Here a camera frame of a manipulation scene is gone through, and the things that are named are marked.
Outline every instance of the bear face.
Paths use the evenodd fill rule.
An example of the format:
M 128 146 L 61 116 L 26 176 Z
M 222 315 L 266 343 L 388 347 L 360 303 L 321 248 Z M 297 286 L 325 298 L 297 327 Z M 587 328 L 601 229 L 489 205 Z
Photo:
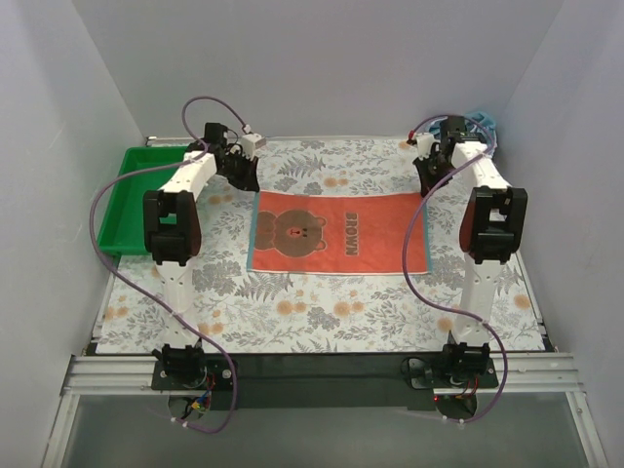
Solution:
M 258 212 L 255 229 L 256 249 L 277 249 L 290 257 L 302 257 L 323 250 L 323 226 L 326 221 L 306 210 L 288 210 L 279 216 Z

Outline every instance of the green plastic bin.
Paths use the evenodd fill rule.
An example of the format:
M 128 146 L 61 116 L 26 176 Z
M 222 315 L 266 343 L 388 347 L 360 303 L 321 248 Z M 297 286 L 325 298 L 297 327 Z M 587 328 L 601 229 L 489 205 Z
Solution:
M 119 175 L 178 163 L 184 157 L 185 149 L 185 146 L 130 148 L 126 151 Z M 143 194 L 146 190 L 158 190 L 175 172 L 175 169 L 167 169 L 135 175 L 112 188 L 97 237 L 103 252 L 111 255 L 147 255 L 143 240 Z

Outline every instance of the orange towel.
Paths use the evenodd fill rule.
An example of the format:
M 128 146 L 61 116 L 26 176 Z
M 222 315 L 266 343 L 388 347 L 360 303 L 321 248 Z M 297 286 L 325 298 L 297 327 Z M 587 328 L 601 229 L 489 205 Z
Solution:
M 400 274 L 403 239 L 420 194 L 309 197 L 260 192 L 248 269 L 324 274 Z M 422 216 L 409 243 L 409 270 L 426 273 Z

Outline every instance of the wall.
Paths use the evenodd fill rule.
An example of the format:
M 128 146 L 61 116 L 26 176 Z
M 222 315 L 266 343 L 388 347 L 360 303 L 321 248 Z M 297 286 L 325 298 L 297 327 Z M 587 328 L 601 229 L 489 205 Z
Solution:
M 90 199 L 140 133 L 68 0 L 0 6 L 0 458 L 38 466 L 106 275 Z
M 565 0 L 507 106 L 499 160 L 528 190 L 527 269 L 614 467 L 624 466 L 623 21 L 619 0 Z
M 398 135 L 502 111 L 563 0 L 74 0 L 144 135 L 190 97 L 269 136 Z M 192 114 L 234 124 L 215 104 Z

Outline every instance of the purple cable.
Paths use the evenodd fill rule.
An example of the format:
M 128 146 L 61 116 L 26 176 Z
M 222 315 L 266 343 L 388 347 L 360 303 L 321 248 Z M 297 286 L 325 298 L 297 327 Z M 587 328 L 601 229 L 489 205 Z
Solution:
M 202 141 L 198 136 L 196 136 L 193 133 L 193 131 L 188 126 L 188 123 L 186 122 L 186 109 L 188 108 L 188 106 L 190 104 L 192 104 L 196 100 L 212 100 L 214 102 L 218 102 L 219 104 L 224 105 L 228 110 L 230 110 L 232 112 L 232 114 L 234 114 L 234 116 L 238 119 L 238 121 L 241 123 L 241 125 L 243 127 L 246 127 L 247 124 L 238 115 L 238 113 L 236 113 L 236 111 L 234 109 L 232 109 L 232 107 L 230 107 L 226 102 L 222 101 L 221 99 L 218 99 L 216 97 L 210 97 L 210 96 L 197 96 L 197 97 L 194 97 L 194 98 L 190 99 L 182 107 L 182 125 L 184 126 L 184 129 L 188 132 L 189 135 L 191 135 L 191 137 L 193 139 L 195 139 L 196 141 L 201 141 L 202 142 L 202 144 L 204 145 L 204 150 L 202 151 L 202 153 L 199 156 L 196 156 L 193 159 L 182 161 L 180 163 L 168 164 L 166 166 L 159 166 L 157 168 L 141 169 L 139 171 L 133 171 L 131 173 L 119 175 L 117 178 L 115 178 L 115 179 L 111 180 L 110 182 L 108 182 L 96 194 L 96 197 L 94 198 L 94 201 L 91 204 L 91 209 L 89 210 L 89 236 L 91 237 L 91 244 L 94 247 L 94 251 L 96 251 L 97 257 L 99 258 L 99 260 L 102 262 L 102 264 L 106 267 L 106 269 L 108 271 L 110 271 L 116 278 L 118 278 L 121 281 L 123 281 L 124 283 L 126 283 L 132 289 L 138 291 L 139 293 L 145 295 L 146 297 L 149 297 L 154 302 L 156 302 L 158 305 L 163 307 L 167 312 L 172 314 L 172 316 L 183 327 L 188 329 L 190 332 L 195 334 L 197 337 L 199 337 L 199 338 L 203 339 L 204 341 L 206 341 L 207 343 L 209 343 L 211 346 L 214 346 L 218 350 L 218 352 L 223 355 L 223 358 L 225 358 L 225 361 L 227 361 L 227 366 L 230 368 L 230 371 L 232 372 L 232 404 L 230 405 L 230 409 L 229 409 L 227 415 L 225 416 L 225 419 L 223 420 L 223 422 L 219 426 L 217 426 L 214 429 L 207 428 L 207 427 L 204 427 L 204 426 L 200 426 L 200 425 L 197 425 L 197 424 L 191 424 L 191 423 L 187 424 L 188 427 L 190 427 L 192 429 L 195 429 L 195 430 L 198 430 L 198 431 L 201 431 L 201 432 L 204 432 L 206 434 L 216 434 L 218 432 L 221 432 L 227 426 L 227 424 L 230 422 L 230 419 L 234 415 L 234 410 L 236 409 L 236 401 L 237 401 L 237 398 L 238 398 L 238 377 L 236 375 L 236 368 L 234 366 L 234 362 L 232 361 L 232 358 L 229 356 L 229 354 L 227 354 L 225 349 L 223 349 L 218 343 L 216 343 L 214 340 L 208 338 L 207 336 L 205 336 L 200 331 L 195 330 L 188 322 L 186 322 L 181 316 L 179 316 L 174 311 L 174 309 L 172 309 L 169 306 L 169 304 L 167 304 L 164 300 L 160 299 L 155 294 L 145 290 L 144 288 L 142 288 L 141 286 L 139 286 L 138 284 L 134 283 L 129 278 L 124 276 L 122 273 L 120 273 L 117 270 L 117 268 L 115 268 L 115 265 L 110 260 L 110 258 L 108 258 L 104 254 L 104 252 L 102 252 L 101 249 L 99 248 L 98 238 L 96 237 L 96 223 L 95 223 L 95 220 L 96 220 L 96 208 L 98 207 L 99 200 L 104 195 L 104 193 L 106 193 L 106 191 L 109 188 L 111 188 L 113 185 L 115 185 L 117 182 L 120 182 L 122 180 L 125 180 L 125 179 L 133 177 L 133 176 L 138 176 L 138 175 L 141 175 L 141 174 L 155 173 L 157 171 L 163 171 L 163 170 L 166 170 L 166 169 L 176 169 L 176 168 L 179 168 L 179 167 L 182 167 L 182 166 L 186 166 L 187 164 L 191 164 L 191 163 L 193 163 L 195 161 L 198 161 L 198 160 L 202 159 L 206 155 L 206 153 L 208 153 L 208 149 L 209 149 L 208 145 L 204 141 Z M 176 421 L 180 422 L 180 423 L 186 422 L 186 421 L 183 421 L 181 419 L 177 419 Z
M 414 133 L 417 133 L 425 124 L 427 124 L 429 122 L 433 122 L 433 121 L 441 119 L 441 118 L 445 118 L 445 117 L 457 117 L 457 116 L 455 116 L 455 115 L 437 115 L 435 117 L 431 117 L 431 118 L 429 118 L 427 120 L 422 121 L 420 124 L 418 124 L 416 126 L 416 128 L 414 129 Z M 408 283 L 409 288 L 415 294 L 416 297 L 418 297 L 422 302 L 427 304 L 429 307 L 433 307 L 435 309 L 442 310 L 443 312 L 450 312 L 451 314 L 457 314 L 457 315 L 463 315 L 465 317 L 470 317 L 471 319 L 474 319 L 477 322 L 481 323 L 484 326 L 484 328 L 493 336 L 493 338 L 498 343 L 498 347 L 500 348 L 500 353 L 501 353 L 502 358 L 503 358 L 503 377 L 502 377 L 502 379 L 500 381 L 500 384 L 498 386 L 498 390 L 496 391 L 496 393 L 494 395 L 494 398 L 491 400 L 491 402 L 489 402 L 489 404 L 486 406 L 486 408 L 483 411 L 481 411 L 479 414 L 475 414 L 474 416 L 472 416 L 472 417 L 470 417 L 468 419 L 465 419 L 465 420 L 452 419 L 453 421 L 458 422 L 458 423 L 478 421 L 479 419 L 484 417 L 486 414 L 488 414 L 491 411 L 491 409 L 496 405 L 498 400 L 500 400 L 500 397 L 501 397 L 501 395 L 503 393 L 503 389 L 505 388 L 505 384 L 507 383 L 507 374 L 509 373 L 509 363 L 507 361 L 507 351 L 505 350 L 505 346 L 503 345 L 503 342 L 500 339 L 500 336 L 498 336 L 498 333 L 496 333 L 496 331 L 491 327 L 491 325 L 488 322 L 484 321 L 484 319 L 482 319 L 479 315 L 474 314 L 472 312 L 468 312 L 467 310 L 457 310 L 457 309 L 453 309 L 453 308 L 450 308 L 450 307 L 446 307 L 446 306 L 441 305 L 441 304 L 436 304 L 435 302 L 432 302 L 431 300 L 427 299 L 424 295 L 422 295 L 416 289 L 416 287 L 414 286 L 413 282 L 411 281 L 410 273 L 408 271 L 408 247 L 410 245 L 411 232 L 413 231 L 413 228 L 414 228 L 414 226 L 416 224 L 416 220 L 418 219 L 418 216 L 420 215 L 422 210 L 425 208 L 427 202 L 429 201 L 431 196 L 436 192 L 436 190 L 438 190 L 441 186 L 443 186 L 445 183 L 447 183 L 453 176 L 456 176 L 457 174 L 459 174 L 461 171 L 466 169 L 471 164 L 475 164 L 477 161 L 482 159 L 486 154 L 488 154 L 492 149 L 494 149 L 493 138 L 492 138 L 491 134 L 488 132 L 488 130 L 484 126 L 482 126 L 479 122 L 477 122 L 476 120 L 473 120 L 473 119 L 471 119 L 469 117 L 464 117 L 464 118 L 466 120 L 468 120 L 469 122 L 471 122 L 472 124 L 474 124 L 480 131 L 482 131 L 484 133 L 484 135 L 487 137 L 487 141 L 488 141 L 487 148 L 486 148 L 486 150 L 483 153 L 481 153 L 478 156 L 474 157 L 470 161 L 467 161 L 466 163 L 462 164 L 458 168 L 456 168 L 453 171 L 451 171 L 449 174 L 445 175 L 441 180 L 438 181 L 438 183 L 436 183 L 433 186 L 433 188 L 431 190 L 429 190 L 429 193 L 427 193 L 427 195 L 425 195 L 425 197 L 420 202 L 420 205 L 418 205 L 418 208 L 416 209 L 416 212 L 413 214 L 413 218 L 411 219 L 411 222 L 409 223 L 409 227 L 408 227 L 408 230 L 406 232 L 406 237 L 405 237 L 404 242 L 403 242 L 403 251 L 402 251 L 402 255 L 401 255 L 401 261 L 402 261 L 402 265 L 403 265 L 403 275 L 406 278 L 406 282 Z

